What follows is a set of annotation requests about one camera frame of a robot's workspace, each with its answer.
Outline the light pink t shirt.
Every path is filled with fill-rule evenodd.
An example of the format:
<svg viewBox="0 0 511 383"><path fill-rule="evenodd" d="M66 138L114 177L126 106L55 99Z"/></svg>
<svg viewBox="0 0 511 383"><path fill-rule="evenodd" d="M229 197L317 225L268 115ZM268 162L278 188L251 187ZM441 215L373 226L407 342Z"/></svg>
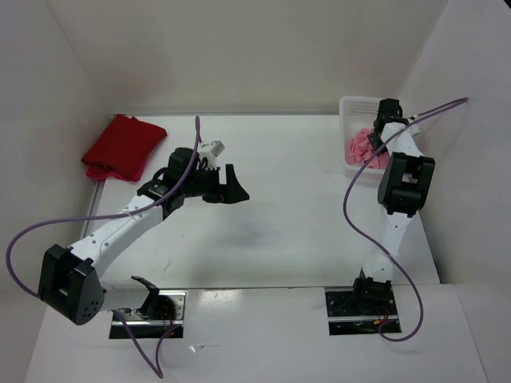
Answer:
<svg viewBox="0 0 511 383"><path fill-rule="evenodd" d="M371 131L371 129L362 128L349 141L345 151L346 162L352 166L369 163L368 168L385 170L390 159L387 152L381 152L373 160L370 160L375 152L367 139L367 135Z"/></svg>

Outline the dark red t shirt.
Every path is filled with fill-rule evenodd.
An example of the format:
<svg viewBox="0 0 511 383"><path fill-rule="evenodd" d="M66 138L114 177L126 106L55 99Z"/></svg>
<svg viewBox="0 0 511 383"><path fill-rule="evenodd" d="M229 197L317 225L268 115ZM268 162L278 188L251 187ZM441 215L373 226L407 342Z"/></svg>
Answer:
<svg viewBox="0 0 511 383"><path fill-rule="evenodd" d="M167 132L135 117L117 114L88 152L81 158L87 167L111 168L131 176L146 166L157 145Z"/></svg>

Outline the magenta t shirt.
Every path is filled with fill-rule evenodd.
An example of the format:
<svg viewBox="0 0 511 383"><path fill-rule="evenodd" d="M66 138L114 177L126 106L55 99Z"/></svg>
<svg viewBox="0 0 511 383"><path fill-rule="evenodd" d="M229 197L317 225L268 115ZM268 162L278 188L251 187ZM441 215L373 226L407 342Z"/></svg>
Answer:
<svg viewBox="0 0 511 383"><path fill-rule="evenodd" d="M107 179L116 179L125 182L138 182L144 172L145 167L138 168L131 176L122 175L119 171L111 168L101 168L89 166L85 174L94 181L105 181Z"/></svg>

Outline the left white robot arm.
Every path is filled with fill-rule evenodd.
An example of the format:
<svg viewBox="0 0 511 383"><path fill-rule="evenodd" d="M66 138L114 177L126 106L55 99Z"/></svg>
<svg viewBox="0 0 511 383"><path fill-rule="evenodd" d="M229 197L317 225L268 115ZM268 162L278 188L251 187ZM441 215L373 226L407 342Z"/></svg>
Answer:
<svg viewBox="0 0 511 383"><path fill-rule="evenodd" d="M103 310L129 308L143 319L155 316L167 304L155 284L140 276L126 284L107 284L101 277L132 243L181 208L187 198L223 204L249 200L233 165L226 164L224 170L222 183L213 154L176 149L167 166L137 190L120 217L68 247L53 245L45 252L38 297L78 326Z"/></svg>

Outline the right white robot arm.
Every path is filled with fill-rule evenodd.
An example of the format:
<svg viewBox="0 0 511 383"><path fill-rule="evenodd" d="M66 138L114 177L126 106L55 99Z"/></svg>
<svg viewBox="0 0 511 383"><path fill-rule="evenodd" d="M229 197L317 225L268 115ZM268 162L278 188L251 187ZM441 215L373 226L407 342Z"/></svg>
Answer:
<svg viewBox="0 0 511 383"><path fill-rule="evenodd" d="M382 313L387 305L402 239L412 218L425 205L430 189L435 161L418 149L406 129L410 122L403 116L399 101L379 102L369 141L375 149L382 145L389 155L377 193L385 220L381 245L365 261L350 296L352 308L360 314Z"/></svg>

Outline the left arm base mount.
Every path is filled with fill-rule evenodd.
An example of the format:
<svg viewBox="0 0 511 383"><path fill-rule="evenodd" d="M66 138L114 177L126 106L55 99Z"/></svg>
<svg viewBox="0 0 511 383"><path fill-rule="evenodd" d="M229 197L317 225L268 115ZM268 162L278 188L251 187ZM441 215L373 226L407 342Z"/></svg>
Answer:
<svg viewBox="0 0 511 383"><path fill-rule="evenodd" d="M185 290L161 290L148 311L121 308L119 314L136 339L158 339L171 330L168 338L184 334Z"/></svg>

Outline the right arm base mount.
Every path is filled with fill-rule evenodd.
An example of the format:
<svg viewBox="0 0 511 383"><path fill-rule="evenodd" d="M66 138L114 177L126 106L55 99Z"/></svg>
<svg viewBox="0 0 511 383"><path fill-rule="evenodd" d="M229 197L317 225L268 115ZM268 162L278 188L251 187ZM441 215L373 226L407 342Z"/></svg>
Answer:
<svg viewBox="0 0 511 383"><path fill-rule="evenodd" d="M371 303L367 309L356 305L351 288L325 289L324 295L330 336L378 334L381 324L384 334L402 332L393 293L384 303Z"/></svg>

